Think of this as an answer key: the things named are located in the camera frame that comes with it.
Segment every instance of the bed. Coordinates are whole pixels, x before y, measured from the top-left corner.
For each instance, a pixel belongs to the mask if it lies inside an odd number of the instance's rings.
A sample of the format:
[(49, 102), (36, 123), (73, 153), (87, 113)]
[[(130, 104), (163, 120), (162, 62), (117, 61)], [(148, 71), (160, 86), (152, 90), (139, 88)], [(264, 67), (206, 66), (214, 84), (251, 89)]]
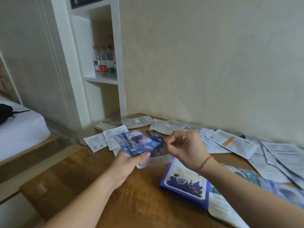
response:
[[(24, 111), (28, 108), (0, 97), (0, 104), (13, 107), (13, 111)], [(0, 162), (17, 155), (51, 135), (43, 116), (35, 111), (15, 114), (0, 125)]]

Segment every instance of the wooden table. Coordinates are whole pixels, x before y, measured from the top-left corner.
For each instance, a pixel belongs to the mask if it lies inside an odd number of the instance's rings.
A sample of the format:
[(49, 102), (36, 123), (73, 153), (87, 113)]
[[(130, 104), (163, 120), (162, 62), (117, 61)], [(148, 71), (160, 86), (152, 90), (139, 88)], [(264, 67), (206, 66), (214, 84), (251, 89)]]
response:
[[(149, 126), (140, 129), (148, 130)], [(213, 157), (219, 163), (254, 170), (245, 159), (231, 153)], [(22, 185), (20, 190), (47, 221), (85, 190), (113, 159), (108, 147), (96, 153), (84, 147)], [(232, 227), (160, 187), (167, 167), (168, 164), (135, 168), (111, 195), (97, 227)]]

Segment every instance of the built-in shelving unit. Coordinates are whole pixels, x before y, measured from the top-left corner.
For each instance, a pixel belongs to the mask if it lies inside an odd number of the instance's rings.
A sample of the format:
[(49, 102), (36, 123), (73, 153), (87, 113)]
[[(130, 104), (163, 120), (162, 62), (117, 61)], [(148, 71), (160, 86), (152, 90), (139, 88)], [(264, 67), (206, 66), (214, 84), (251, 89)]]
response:
[[(103, 0), (69, 9), (90, 119), (92, 126), (99, 130), (113, 128), (102, 122), (113, 112), (120, 110), (122, 116), (126, 114), (118, 1)], [(95, 76), (92, 59), (94, 45), (115, 47), (117, 79)]]

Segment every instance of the black crate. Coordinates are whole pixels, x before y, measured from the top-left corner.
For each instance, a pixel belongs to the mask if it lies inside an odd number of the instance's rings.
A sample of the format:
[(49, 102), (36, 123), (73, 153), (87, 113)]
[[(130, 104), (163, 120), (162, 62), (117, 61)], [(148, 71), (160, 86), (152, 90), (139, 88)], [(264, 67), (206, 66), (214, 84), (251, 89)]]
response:
[(70, 0), (71, 8), (76, 9), (78, 7), (82, 7), (84, 5), (92, 4), (102, 0)]

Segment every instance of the braided bracelet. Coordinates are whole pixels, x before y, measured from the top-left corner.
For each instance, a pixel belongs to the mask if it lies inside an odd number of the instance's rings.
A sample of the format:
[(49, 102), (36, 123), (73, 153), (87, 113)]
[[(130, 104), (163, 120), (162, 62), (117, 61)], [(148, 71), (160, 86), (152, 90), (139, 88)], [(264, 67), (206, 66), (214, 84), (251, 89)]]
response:
[(203, 168), (204, 168), (204, 166), (205, 166), (205, 164), (206, 164), (206, 162), (209, 160), (209, 159), (211, 159), (211, 158), (213, 158), (212, 156), (210, 156), (210, 157), (208, 157), (204, 162), (203, 162), (203, 164), (202, 164), (202, 168), (201, 168), (201, 171), (200, 172), (198, 172), (198, 175), (199, 176), (201, 176), (201, 174), (202, 174), (202, 172), (203, 172)]

